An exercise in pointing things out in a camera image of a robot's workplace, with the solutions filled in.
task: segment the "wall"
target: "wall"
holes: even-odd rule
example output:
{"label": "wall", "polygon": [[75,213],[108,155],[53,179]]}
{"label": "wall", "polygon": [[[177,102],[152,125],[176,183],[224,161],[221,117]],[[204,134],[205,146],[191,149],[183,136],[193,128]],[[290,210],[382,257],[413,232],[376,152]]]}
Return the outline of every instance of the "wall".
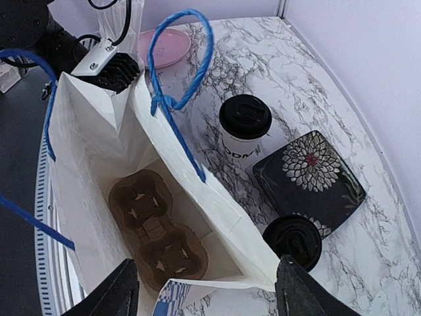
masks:
{"label": "wall", "polygon": [[[108,1],[94,0],[94,3],[101,5]],[[98,30],[96,10],[90,7],[87,0],[55,0],[49,8],[55,20],[75,36]],[[156,28],[169,15],[187,8],[201,11],[210,20],[274,16],[278,11],[278,0],[265,0],[261,3],[255,0],[145,0],[142,30]],[[180,20],[180,23],[191,20]]]}
{"label": "wall", "polygon": [[421,2],[291,0],[286,17],[362,113],[421,240]]}

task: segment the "square black plate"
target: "square black plate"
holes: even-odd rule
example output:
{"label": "square black plate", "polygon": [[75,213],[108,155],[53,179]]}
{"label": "square black plate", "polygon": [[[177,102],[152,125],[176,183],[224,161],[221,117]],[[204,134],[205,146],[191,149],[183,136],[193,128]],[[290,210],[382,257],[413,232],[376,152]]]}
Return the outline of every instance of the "square black plate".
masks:
{"label": "square black plate", "polygon": [[281,216],[307,217],[323,238],[366,197],[343,159],[316,130],[259,161],[253,173]]}

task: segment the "flower pattern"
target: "flower pattern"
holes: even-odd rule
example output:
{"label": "flower pattern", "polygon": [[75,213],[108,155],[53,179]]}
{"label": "flower pattern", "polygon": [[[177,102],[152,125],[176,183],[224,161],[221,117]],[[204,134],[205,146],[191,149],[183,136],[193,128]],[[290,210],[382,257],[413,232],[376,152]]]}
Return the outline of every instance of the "flower pattern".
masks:
{"label": "flower pattern", "polygon": [[300,213],[293,213],[294,215],[303,216],[312,222],[318,230],[318,233],[322,238],[329,236],[332,233],[332,229],[320,223],[320,221],[315,221],[314,218],[308,218],[307,215],[301,215]]}
{"label": "flower pattern", "polygon": [[289,143],[282,170],[304,190],[322,192],[338,179],[341,162],[328,141],[317,131]]}

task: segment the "cup lid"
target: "cup lid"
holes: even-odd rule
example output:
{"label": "cup lid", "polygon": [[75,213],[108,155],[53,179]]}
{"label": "cup lid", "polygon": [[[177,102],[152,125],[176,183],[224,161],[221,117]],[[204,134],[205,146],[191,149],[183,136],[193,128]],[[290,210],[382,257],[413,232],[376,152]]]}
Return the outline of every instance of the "cup lid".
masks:
{"label": "cup lid", "polygon": [[306,271],[311,271],[322,254],[322,239],[315,225],[298,215],[280,217],[263,233],[264,240],[280,258],[290,255]]}
{"label": "cup lid", "polygon": [[272,124],[272,114],[266,104],[247,94],[226,100],[219,111],[222,127],[232,136],[254,140],[265,135]]}

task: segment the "marble countertop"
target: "marble countertop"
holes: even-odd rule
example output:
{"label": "marble countertop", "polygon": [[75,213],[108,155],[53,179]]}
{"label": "marble countertop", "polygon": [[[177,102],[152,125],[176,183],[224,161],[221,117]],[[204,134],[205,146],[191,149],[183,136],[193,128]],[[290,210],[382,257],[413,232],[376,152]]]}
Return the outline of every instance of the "marble countertop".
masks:
{"label": "marble countertop", "polygon": [[[367,198],[323,241],[322,257],[311,275],[361,315],[419,315],[418,246],[403,201],[355,110],[280,18],[220,20],[211,25],[215,52],[208,74],[190,104],[173,114],[196,160],[225,185],[263,232],[278,215],[251,167],[307,132],[319,130],[344,158]],[[162,69],[159,76],[163,92],[180,99],[202,61],[206,37],[198,23],[175,28],[189,34],[192,46],[182,61]],[[241,93],[262,99],[274,122],[257,154],[238,162],[221,150],[218,112],[227,98]],[[250,289],[217,290],[180,315],[276,313],[273,293]]]}

